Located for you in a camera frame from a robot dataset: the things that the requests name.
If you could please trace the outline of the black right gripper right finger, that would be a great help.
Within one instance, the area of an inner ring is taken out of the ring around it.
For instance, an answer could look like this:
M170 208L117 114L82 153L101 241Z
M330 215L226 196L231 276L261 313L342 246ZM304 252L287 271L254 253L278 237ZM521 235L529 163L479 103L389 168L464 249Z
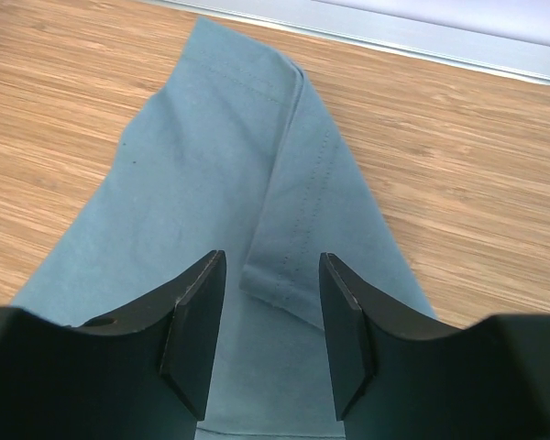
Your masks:
M319 263L335 414L349 439L550 439L550 314L459 329Z

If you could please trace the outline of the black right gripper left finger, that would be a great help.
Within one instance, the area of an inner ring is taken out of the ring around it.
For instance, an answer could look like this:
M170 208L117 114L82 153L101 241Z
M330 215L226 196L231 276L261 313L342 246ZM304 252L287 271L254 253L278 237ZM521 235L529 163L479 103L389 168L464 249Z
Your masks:
M0 307L0 439L192 439L226 287L214 250L79 326Z

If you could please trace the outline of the light blue t shirt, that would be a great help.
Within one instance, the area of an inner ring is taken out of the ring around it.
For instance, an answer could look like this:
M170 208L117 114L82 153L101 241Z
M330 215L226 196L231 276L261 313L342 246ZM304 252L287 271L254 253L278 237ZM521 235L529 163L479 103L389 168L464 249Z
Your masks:
M322 253L433 309L306 73L199 19L111 170L13 303L78 325L213 249L224 309L200 439L341 439L319 295Z

